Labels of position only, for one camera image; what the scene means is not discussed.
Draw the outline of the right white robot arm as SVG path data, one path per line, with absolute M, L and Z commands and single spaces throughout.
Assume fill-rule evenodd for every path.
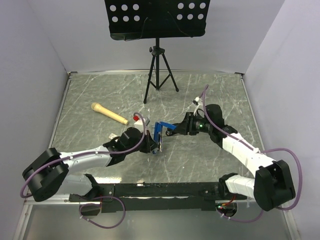
M 167 128 L 167 136 L 206 133 L 210 140 L 242 163 L 253 178 L 229 173 L 218 180 L 218 193 L 223 199 L 243 195 L 254 199 L 261 209 L 270 211 L 294 199 L 296 191 L 289 165 L 274 160 L 254 148 L 232 126 L 225 124 L 221 107 L 209 104 L 206 113 L 187 112 L 180 123 Z

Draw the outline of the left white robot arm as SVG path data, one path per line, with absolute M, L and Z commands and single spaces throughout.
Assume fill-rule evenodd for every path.
M 125 160 L 134 152 L 151 153 L 157 148 L 157 142 L 150 131 L 130 127 L 120 136 L 96 148 L 78 152 L 59 152 L 56 148 L 48 148 L 36 158 L 23 172 L 24 188 L 30 194 L 22 198 L 32 197 L 42 202 L 55 194 L 76 194 L 87 201 L 95 200 L 99 195 L 98 184 L 90 174 L 76 176 L 91 168 L 110 167 Z

